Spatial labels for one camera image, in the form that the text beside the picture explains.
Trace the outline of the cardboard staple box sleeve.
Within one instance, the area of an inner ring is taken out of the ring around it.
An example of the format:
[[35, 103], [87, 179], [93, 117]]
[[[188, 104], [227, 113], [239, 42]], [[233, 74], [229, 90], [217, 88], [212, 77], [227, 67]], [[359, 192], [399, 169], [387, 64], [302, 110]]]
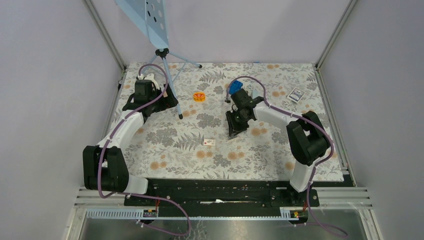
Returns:
[[204, 145], [204, 146], [208, 146], [208, 147], [213, 147], [213, 146], [215, 146], [215, 145], [216, 145], [216, 140], [215, 140], [215, 139], [208, 139], [208, 138], [205, 138], [205, 139], [203, 140], [203, 145]]

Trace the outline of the silver stapler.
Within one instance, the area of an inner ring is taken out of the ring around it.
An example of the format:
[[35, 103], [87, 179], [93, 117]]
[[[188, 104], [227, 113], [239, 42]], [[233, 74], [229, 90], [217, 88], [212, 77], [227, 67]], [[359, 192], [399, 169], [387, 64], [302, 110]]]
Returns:
[[260, 97], [260, 96], [261, 96], [260, 93], [256, 89], [252, 90], [252, 92], [251, 92], [251, 98], [252, 99], [255, 99], [256, 97]]

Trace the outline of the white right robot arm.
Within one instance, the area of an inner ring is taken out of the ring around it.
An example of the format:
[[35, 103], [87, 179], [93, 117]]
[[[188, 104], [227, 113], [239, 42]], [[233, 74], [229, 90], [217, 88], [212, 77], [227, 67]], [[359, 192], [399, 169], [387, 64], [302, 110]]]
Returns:
[[244, 89], [227, 94], [225, 102], [236, 107], [225, 113], [230, 139], [245, 132], [249, 121], [262, 121], [286, 130], [290, 151], [296, 160], [289, 181], [292, 189], [287, 191], [286, 198], [293, 206], [301, 205], [307, 199], [305, 190], [312, 185], [316, 164], [328, 150], [334, 150], [318, 115], [313, 111], [302, 115], [290, 113], [268, 104], [262, 96], [252, 98]]

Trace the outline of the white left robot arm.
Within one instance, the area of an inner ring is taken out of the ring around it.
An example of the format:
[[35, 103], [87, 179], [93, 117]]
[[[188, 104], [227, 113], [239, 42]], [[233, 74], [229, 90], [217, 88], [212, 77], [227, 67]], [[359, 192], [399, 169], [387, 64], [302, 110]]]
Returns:
[[167, 83], [160, 87], [154, 80], [137, 80], [122, 108], [118, 122], [97, 145], [82, 152], [84, 186], [88, 190], [136, 194], [144, 206], [152, 204], [155, 192], [148, 180], [129, 173], [124, 151], [148, 117], [176, 107], [178, 100]]

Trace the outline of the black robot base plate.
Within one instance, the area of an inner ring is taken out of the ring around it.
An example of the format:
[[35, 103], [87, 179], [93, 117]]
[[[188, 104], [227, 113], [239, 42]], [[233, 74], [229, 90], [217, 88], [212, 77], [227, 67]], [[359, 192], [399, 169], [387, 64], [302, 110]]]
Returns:
[[169, 200], [190, 217], [279, 217], [280, 208], [303, 211], [320, 205], [317, 191], [298, 193], [288, 181], [194, 180], [150, 178], [147, 195], [161, 200], [130, 196], [126, 207], [152, 207], [161, 217], [182, 217]]

